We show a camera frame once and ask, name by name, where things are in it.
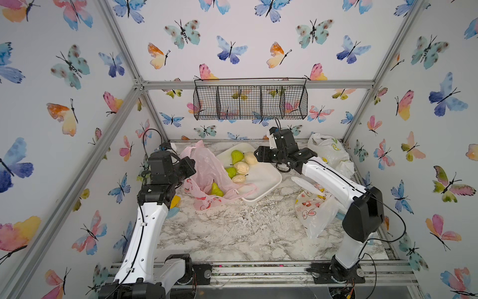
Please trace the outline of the pink plastic bag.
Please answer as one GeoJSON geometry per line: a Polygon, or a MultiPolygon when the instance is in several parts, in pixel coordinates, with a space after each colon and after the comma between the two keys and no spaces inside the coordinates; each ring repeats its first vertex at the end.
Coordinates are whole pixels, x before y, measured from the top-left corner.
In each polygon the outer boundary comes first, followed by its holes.
{"type": "Polygon", "coordinates": [[[204,211],[239,199],[241,195],[236,191],[244,186],[252,186],[253,190],[250,193],[255,192],[254,184],[235,184],[228,177],[222,162],[205,147],[202,140],[187,147],[180,154],[181,158],[187,156],[195,160],[196,173],[185,180],[184,189],[190,197],[195,199],[196,210],[204,211]],[[210,195],[213,182],[216,182],[224,192],[223,197],[210,195]]]}

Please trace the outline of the green pear bottom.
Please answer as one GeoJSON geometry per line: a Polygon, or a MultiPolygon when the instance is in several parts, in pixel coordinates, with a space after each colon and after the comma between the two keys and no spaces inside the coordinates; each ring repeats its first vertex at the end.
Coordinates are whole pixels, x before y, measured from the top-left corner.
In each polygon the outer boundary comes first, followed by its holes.
{"type": "Polygon", "coordinates": [[[216,182],[213,182],[212,183],[212,188],[211,188],[211,191],[210,191],[210,195],[223,197],[224,192],[219,188],[219,185],[216,182]]]}

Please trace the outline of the green pear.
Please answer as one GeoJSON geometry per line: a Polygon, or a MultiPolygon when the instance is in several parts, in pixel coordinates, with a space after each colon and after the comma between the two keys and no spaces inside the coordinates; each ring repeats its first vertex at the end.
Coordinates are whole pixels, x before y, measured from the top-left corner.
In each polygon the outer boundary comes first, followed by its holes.
{"type": "Polygon", "coordinates": [[[223,197],[224,192],[219,188],[219,185],[216,182],[213,182],[212,183],[212,188],[211,188],[211,191],[210,191],[210,195],[223,197]]]}
{"type": "Polygon", "coordinates": [[[241,162],[244,159],[244,153],[240,150],[234,150],[231,152],[232,165],[241,162]]]}
{"type": "Polygon", "coordinates": [[[235,167],[229,167],[229,168],[226,168],[225,170],[228,174],[228,177],[231,179],[238,174],[237,169],[235,167]]]}

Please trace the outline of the clear white plastic bag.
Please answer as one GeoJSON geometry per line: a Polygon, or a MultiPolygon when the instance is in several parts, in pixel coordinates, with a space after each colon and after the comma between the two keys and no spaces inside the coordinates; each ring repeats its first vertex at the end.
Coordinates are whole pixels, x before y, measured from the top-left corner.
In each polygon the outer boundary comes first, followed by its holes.
{"type": "Polygon", "coordinates": [[[320,184],[297,176],[291,180],[302,188],[296,198],[295,211],[308,238],[317,239],[334,219],[345,218],[344,206],[320,184]]]}

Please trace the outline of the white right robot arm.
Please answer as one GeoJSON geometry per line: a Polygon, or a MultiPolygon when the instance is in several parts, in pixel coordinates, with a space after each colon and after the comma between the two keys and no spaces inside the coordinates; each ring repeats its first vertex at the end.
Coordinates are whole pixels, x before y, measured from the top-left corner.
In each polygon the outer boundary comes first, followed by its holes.
{"type": "Polygon", "coordinates": [[[345,210],[342,227],[345,231],[339,250],[331,259],[334,280],[344,282],[356,274],[366,243],[384,222],[382,193],[377,188],[357,184],[327,166],[316,152],[299,148],[289,129],[270,129],[269,146],[255,150],[259,162],[284,164],[300,177],[295,181],[310,193],[318,193],[313,181],[320,184],[332,197],[317,211],[319,218],[330,223],[340,208],[345,210]]]}

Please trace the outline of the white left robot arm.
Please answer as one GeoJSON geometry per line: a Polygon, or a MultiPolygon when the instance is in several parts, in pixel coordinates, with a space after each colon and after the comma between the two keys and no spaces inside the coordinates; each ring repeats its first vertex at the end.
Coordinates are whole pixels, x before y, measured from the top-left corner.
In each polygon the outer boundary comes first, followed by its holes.
{"type": "Polygon", "coordinates": [[[179,183],[196,173],[195,161],[171,151],[150,155],[149,183],[138,195],[138,215],[127,253],[115,279],[99,291],[101,299],[165,299],[175,284],[195,277],[189,254],[170,255],[154,278],[154,256],[179,183]]]}

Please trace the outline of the yellow toy shovel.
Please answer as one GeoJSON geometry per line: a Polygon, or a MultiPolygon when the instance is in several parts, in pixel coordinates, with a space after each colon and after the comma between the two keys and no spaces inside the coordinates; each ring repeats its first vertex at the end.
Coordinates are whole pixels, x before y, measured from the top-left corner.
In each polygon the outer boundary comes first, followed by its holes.
{"type": "Polygon", "coordinates": [[[173,200],[171,201],[170,209],[177,207],[180,201],[181,201],[181,197],[178,195],[175,195],[173,197],[173,200]]]}

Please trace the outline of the potted flower plant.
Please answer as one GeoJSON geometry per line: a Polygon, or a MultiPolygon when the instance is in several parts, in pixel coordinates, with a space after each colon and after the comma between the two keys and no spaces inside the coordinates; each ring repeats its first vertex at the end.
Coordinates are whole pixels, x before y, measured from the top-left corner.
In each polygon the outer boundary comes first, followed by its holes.
{"type": "Polygon", "coordinates": [[[136,177],[136,180],[142,183],[144,182],[147,183],[150,179],[150,175],[151,175],[151,172],[150,172],[149,163],[146,160],[144,160],[141,164],[141,169],[139,171],[139,174],[136,177]]]}

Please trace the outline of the white rectangular tray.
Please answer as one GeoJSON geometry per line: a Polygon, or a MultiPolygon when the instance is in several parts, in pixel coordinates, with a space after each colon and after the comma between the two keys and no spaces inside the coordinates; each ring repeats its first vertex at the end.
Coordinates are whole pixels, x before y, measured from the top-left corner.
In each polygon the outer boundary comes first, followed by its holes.
{"type": "MultiPolygon", "coordinates": [[[[239,150],[243,153],[254,152],[257,147],[254,147],[250,143],[237,143],[233,147],[219,153],[216,157],[227,167],[231,166],[232,157],[231,153],[234,150],[239,150]]],[[[264,198],[266,195],[272,192],[276,187],[280,185],[283,178],[281,173],[275,168],[274,165],[268,163],[258,163],[250,167],[245,180],[245,184],[254,184],[256,190],[254,193],[250,193],[253,190],[252,186],[244,186],[236,191],[241,195],[241,199],[251,205],[264,198]]]]}

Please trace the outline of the beige pear top right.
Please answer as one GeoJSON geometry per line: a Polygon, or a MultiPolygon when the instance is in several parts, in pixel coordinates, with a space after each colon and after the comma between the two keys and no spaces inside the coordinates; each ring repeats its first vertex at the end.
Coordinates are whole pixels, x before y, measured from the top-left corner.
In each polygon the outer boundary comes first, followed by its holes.
{"type": "Polygon", "coordinates": [[[256,165],[258,164],[258,160],[256,156],[254,155],[254,152],[246,152],[244,153],[244,162],[247,163],[248,165],[256,165]]]}

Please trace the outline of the beige pear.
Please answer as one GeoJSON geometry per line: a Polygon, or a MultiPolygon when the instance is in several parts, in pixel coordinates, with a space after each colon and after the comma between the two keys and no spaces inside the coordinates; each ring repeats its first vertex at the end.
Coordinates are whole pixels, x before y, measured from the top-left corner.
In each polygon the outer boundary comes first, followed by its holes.
{"type": "Polygon", "coordinates": [[[238,174],[243,174],[243,175],[248,174],[250,170],[249,164],[245,163],[244,161],[239,161],[235,163],[234,168],[236,169],[238,174]]]}
{"type": "Polygon", "coordinates": [[[258,164],[258,160],[256,156],[254,155],[254,152],[246,152],[244,153],[244,162],[247,163],[248,165],[256,165],[258,164]]]}
{"type": "Polygon", "coordinates": [[[237,174],[232,178],[232,181],[235,184],[242,184],[246,181],[246,175],[245,174],[237,174]]]}

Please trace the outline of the light blue toy scoop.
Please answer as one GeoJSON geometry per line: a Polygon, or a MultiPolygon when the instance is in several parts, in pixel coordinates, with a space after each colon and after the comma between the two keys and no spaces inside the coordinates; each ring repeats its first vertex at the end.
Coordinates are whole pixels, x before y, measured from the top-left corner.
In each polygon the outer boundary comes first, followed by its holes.
{"type": "Polygon", "coordinates": [[[168,212],[168,215],[167,215],[167,219],[170,219],[170,218],[173,218],[175,215],[178,214],[178,212],[180,211],[180,209],[178,207],[174,207],[174,208],[171,208],[168,212]]]}

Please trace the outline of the beige pear centre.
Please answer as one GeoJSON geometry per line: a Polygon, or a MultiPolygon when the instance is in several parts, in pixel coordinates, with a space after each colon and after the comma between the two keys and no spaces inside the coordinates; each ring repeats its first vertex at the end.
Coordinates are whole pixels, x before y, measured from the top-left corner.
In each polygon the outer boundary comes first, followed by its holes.
{"type": "Polygon", "coordinates": [[[234,168],[236,169],[238,174],[243,174],[243,175],[248,174],[250,170],[249,164],[245,163],[244,161],[239,161],[235,163],[234,168]]]}

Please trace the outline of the green pear top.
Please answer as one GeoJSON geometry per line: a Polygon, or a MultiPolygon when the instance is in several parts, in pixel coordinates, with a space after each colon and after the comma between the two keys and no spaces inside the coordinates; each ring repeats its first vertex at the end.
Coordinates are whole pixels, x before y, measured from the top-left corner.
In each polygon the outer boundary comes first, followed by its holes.
{"type": "Polygon", "coordinates": [[[231,152],[232,165],[241,162],[244,159],[244,153],[240,150],[234,150],[231,152]]]}

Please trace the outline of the lemon print plastic bag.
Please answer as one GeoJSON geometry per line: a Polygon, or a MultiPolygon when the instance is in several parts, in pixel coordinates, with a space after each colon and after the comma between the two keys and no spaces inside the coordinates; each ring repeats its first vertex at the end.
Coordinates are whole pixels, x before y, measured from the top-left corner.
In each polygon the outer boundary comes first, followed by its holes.
{"type": "Polygon", "coordinates": [[[343,147],[342,143],[330,136],[321,133],[313,133],[307,147],[316,152],[323,162],[346,178],[351,179],[355,173],[354,163],[343,147]]]}

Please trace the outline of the beige pear lower left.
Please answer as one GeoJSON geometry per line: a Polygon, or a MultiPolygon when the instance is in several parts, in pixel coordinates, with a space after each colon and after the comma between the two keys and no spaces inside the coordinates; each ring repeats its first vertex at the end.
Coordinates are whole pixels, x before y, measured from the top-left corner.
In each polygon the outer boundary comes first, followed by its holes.
{"type": "Polygon", "coordinates": [[[246,175],[245,174],[237,174],[232,178],[232,181],[235,184],[242,184],[246,181],[246,175]]]}

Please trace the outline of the green pear left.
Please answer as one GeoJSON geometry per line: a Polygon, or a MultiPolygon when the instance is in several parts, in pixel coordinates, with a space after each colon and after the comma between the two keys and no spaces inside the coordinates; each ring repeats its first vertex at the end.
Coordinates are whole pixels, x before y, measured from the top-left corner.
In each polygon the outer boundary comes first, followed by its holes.
{"type": "Polygon", "coordinates": [[[226,168],[225,170],[228,174],[228,177],[231,179],[238,174],[237,169],[235,167],[229,167],[229,168],[226,168]]]}

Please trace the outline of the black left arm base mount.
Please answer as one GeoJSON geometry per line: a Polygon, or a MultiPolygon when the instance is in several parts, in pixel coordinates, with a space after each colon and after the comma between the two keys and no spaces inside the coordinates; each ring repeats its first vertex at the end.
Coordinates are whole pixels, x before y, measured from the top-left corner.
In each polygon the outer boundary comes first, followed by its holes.
{"type": "Polygon", "coordinates": [[[183,260],[184,274],[175,281],[176,285],[210,285],[212,278],[212,265],[208,263],[193,263],[189,254],[172,254],[165,262],[170,260],[183,260]]]}

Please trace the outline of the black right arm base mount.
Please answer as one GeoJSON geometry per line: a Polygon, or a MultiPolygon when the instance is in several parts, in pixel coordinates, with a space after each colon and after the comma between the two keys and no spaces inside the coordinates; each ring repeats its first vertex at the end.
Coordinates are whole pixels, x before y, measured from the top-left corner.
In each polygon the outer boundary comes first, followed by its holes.
{"type": "Polygon", "coordinates": [[[347,269],[335,256],[330,262],[314,262],[305,271],[312,275],[315,284],[365,283],[365,274],[359,262],[347,269]]]}

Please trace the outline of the aluminium front rail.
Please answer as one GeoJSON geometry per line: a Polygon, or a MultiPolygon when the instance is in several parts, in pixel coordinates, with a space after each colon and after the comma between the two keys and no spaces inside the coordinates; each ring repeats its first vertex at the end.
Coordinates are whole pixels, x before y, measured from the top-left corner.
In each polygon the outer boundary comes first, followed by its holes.
{"type": "Polygon", "coordinates": [[[401,260],[363,260],[364,284],[315,284],[305,271],[314,262],[207,262],[212,265],[210,288],[234,287],[415,287],[418,280],[409,264],[401,260]]]}

